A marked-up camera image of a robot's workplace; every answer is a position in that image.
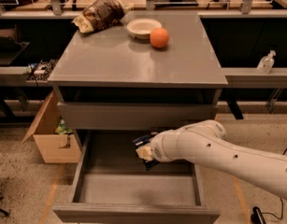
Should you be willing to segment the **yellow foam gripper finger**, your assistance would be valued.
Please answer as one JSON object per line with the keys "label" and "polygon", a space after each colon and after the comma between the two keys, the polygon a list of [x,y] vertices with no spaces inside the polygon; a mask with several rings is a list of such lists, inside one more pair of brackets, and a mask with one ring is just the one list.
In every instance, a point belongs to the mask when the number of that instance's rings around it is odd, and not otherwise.
{"label": "yellow foam gripper finger", "polygon": [[153,155],[151,151],[151,146],[149,144],[143,145],[136,149],[136,153],[138,157],[145,161],[152,161]]}

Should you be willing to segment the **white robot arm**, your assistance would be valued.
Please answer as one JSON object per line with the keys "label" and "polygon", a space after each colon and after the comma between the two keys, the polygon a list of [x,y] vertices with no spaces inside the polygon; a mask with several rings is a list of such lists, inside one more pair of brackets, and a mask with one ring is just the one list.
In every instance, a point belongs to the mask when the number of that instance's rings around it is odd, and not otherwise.
{"label": "white robot arm", "polygon": [[287,201],[287,156],[225,140],[221,123],[208,119],[133,141],[147,170],[159,162],[186,160],[240,178]]}

